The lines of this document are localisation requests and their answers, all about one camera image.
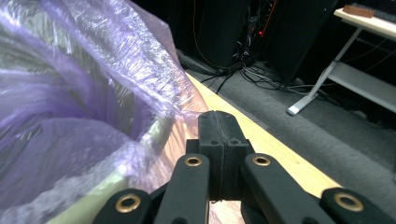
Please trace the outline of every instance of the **plastic bag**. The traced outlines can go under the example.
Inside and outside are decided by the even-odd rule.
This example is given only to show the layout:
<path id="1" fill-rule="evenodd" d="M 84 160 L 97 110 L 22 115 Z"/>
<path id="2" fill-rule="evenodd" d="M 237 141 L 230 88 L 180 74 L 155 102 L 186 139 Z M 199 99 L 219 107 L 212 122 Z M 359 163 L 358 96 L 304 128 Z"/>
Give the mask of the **plastic bag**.
<path id="1" fill-rule="evenodd" d="M 153 191 L 206 111 L 166 24 L 124 1 L 2 1 L 0 99 L 0 223 L 89 223 Z"/>

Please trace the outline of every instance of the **metal table leg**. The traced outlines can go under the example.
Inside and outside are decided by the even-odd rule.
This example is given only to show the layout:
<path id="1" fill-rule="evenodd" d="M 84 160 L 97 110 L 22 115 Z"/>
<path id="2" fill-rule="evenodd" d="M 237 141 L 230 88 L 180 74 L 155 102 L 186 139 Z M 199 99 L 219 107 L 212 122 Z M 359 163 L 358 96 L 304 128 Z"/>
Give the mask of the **metal table leg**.
<path id="1" fill-rule="evenodd" d="M 337 54 L 335 59 L 330 63 L 329 67 L 326 68 L 326 71 L 319 77 L 317 83 L 315 86 L 312 88 L 311 92 L 309 92 L 303 99 L 299 100 L 297 103 L 292 105 L 291 107 L 288 108 L 287 113 L 291 116 L 294 116 L 298 114 L 304 107 L 306 107 L 311 101 L 313 101 L 318 95 L 317 92 L 320 88 L 320 86 L 323 84 L 323 82 L 327 79 L 331 71 L 334 69 L 334 67 L 337 65 L 338 61 L 341 59 L 341 57 L 345 54 L 349 46 L 353 43 L 353 41 L 358 37 L 359 33 L 361 32 L 362 28 L 358 28 L 355 33 L 349 38 L 349 40 L 346 42 L 344 47 L 341 49 L 341 51 Z"/>

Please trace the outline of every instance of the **black speaker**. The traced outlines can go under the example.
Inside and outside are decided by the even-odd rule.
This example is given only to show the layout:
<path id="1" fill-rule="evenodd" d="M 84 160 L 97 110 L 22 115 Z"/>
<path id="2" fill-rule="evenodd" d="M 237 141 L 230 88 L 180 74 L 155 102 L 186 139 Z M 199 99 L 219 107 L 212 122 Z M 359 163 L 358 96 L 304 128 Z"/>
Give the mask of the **black speaker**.
<path id="1" fill-rule="evenodd" d="M 263 37 L 262 55 L 283 78 L 316 81 L 353 30 L 333 13 L 345 0 L 276 0 Z"/>
<path id="2" fill-rule="evenodd" d="M 195 57 L 212 67 L 230 66 L 248 5 L 248 0 L 206 1 Z"/>

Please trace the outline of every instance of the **black cable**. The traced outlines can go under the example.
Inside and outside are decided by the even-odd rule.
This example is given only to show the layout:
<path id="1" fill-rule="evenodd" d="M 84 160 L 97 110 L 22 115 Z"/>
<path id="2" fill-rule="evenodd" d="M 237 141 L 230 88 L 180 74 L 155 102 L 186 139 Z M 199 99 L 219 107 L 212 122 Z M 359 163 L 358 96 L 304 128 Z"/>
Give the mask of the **black cable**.
<path id="1" fill-rule="evenodd" d="M 228 75 L 220 84 L 220 86 L 218 87 L 218 90 L 216 91 L 216 94 L 219 93 L 219 91 L 221 90 L 221 87 L 224 85 L 224 83 L 232 76 L 233 74 Z"/>

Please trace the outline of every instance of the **white table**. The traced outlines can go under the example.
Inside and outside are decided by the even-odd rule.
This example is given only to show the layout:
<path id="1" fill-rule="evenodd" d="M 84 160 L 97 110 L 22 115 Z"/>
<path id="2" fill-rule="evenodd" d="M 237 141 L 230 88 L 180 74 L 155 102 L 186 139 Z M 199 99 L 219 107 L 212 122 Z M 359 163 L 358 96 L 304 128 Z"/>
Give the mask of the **white table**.
<path id="1" fill-rule="evenodd" d="M 342 8 L 335 10 L 334 15 L 342 18 L 344 22 L 356 26 L 357 30 L 319 77 L 318 82 L 312 88 L 311 92 L 289 107 L 287 110 L 288 114 L 292 116 L 296 115 L 311 103 L 311 101 L 316 98 L 318 89 L 327 78 L 396 113 L 396 87 L 367 75 L 345 63 L 339 62 L 362 30 L 369 31 L 376 35 L 382 35 L 391 40 L 396 40 L 396 24 L 383 21 L 376 17 L 364 18 L 354 16 L 345 13 Z"/>

